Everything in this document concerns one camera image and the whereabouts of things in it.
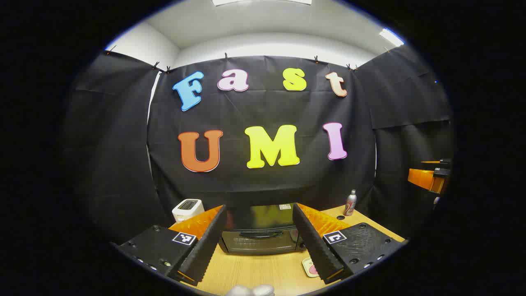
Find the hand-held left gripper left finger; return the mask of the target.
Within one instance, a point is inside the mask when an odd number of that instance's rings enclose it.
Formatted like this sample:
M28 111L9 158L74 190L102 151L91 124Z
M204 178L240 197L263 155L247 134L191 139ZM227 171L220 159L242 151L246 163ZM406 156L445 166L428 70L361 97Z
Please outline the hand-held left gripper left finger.
M149 227L116 248L154 273L196 286L226 223L227 208L221 205L171 227Z

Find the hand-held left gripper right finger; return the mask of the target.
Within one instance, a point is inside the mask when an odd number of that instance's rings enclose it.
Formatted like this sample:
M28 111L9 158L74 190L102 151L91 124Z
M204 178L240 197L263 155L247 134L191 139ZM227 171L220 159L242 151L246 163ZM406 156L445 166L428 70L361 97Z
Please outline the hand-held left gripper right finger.
M325 284L363 273L406 245L366 222L351 226L299 203L293 222Z

